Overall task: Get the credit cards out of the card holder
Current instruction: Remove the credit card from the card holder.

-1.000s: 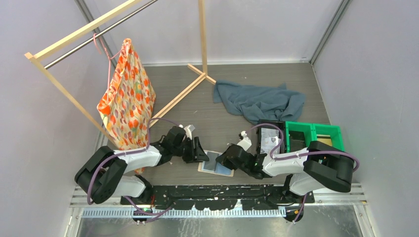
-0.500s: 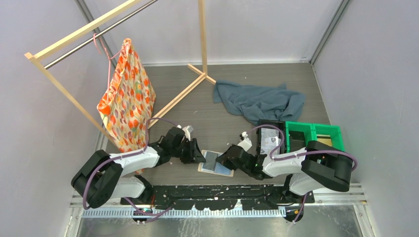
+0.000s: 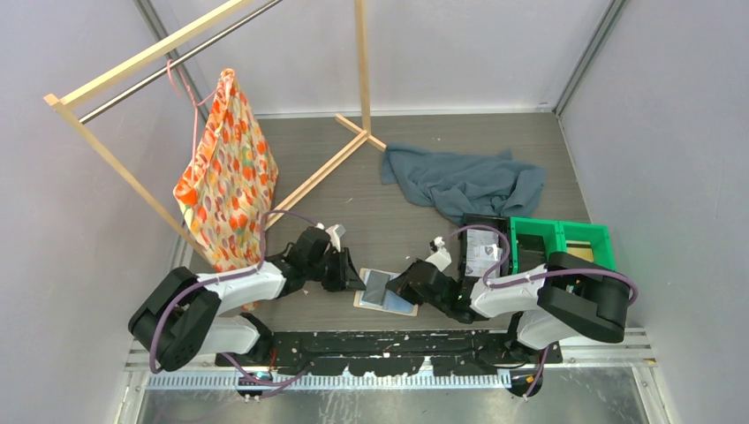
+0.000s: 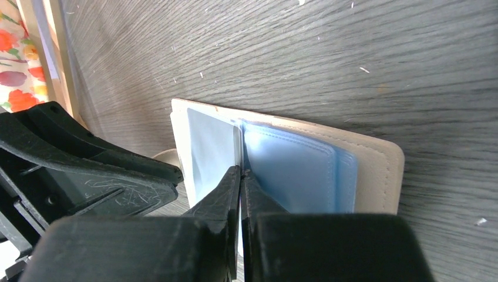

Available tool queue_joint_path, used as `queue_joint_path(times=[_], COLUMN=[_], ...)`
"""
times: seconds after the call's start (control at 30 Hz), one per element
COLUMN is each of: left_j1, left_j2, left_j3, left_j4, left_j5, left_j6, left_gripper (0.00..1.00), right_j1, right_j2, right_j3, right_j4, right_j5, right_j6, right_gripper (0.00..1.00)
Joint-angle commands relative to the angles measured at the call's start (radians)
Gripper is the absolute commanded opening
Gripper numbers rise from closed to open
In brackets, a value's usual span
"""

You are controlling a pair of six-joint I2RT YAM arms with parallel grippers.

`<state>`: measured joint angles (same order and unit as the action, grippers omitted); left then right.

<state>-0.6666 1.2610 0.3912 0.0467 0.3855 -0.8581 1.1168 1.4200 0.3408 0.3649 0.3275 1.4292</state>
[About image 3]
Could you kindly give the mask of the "black VIP credit card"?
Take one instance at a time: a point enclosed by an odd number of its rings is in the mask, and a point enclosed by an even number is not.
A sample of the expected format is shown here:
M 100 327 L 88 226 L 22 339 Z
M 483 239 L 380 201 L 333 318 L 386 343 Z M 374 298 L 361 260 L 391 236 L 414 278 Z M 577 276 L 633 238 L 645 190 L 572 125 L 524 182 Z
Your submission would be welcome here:
M 387 295 L 387 283 L 390 274 L 378 270 L 370 270 L 367 274 L 366 289 L 361 300 L 377 306 L 382 306 Z

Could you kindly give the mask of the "beige leather card holder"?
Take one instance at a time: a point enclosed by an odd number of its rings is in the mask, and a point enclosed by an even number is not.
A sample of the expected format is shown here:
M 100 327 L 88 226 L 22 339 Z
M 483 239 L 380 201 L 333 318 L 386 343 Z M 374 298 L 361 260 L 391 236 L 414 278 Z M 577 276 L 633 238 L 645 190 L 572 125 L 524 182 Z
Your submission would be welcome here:
M 383 271 L 379 269 L 366 269 L 363 268 L 359 272 L 359 277 L 363 280 L 363 282 L 366 284 L 367 274 L 370 270 L 378 270 L 384 273 L 388 273 L 391 276 L 391 279 L 397 277 L 399 274 L 395 272 L 389 272 L 389 271 Z M 377 306 L 373 304 L 368 304 L 361 300 L 361 296 L 364 294 L 364 291 L 356 291 L 353 299 L 353 306 L 357 308 L 363 308 L 373 311 L 379 311 L 389 314 L 398 314 L 403 316 L 411 316 L 414 317 L 418 313 L 418 306 L 415 306 L 408 301 L 399 298 L 395 293 L 392 291 L 389 291 L 387 289 L 387 295 L 385 298 L 385 301 L 382 306 Z

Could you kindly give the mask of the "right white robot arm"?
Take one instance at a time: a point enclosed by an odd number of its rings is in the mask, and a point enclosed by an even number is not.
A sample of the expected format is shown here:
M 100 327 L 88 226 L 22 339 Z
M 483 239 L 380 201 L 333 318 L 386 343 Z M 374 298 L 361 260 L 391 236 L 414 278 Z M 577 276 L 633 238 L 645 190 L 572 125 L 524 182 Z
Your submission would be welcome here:
M 514 313 L 504 350 L 520 363 L 568 337 L 622 342 L 628 308 L 639 296 L 629 277 L 566 252 L 553 252 L 527 271 L 484 276 L 467 287 L 444 274 L 451 256 L 443 238 L 431 241 L 430 249 L 425 260 L 415 261 L 388 281 L 388 290 L 412 305 L 429 304 L 463 324 Z

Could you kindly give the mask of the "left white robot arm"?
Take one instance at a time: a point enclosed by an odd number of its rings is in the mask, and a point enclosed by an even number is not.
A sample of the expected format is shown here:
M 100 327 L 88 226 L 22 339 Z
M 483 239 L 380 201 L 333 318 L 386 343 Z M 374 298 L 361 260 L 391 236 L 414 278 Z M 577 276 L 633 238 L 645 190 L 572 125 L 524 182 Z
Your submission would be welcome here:
M 341 243 L 344 227 L 310 226 L 280 253 L 242 269 L 195 274 L 172 269 L 132 315 L 128 329 L 147 349 L 152 373 L 176 371 L 204 354 L 238 356 L 251 366 L 271 352 L 271 331 L 241 306 L 280 299 L 317 282 L 327 292 L 366 286 Z

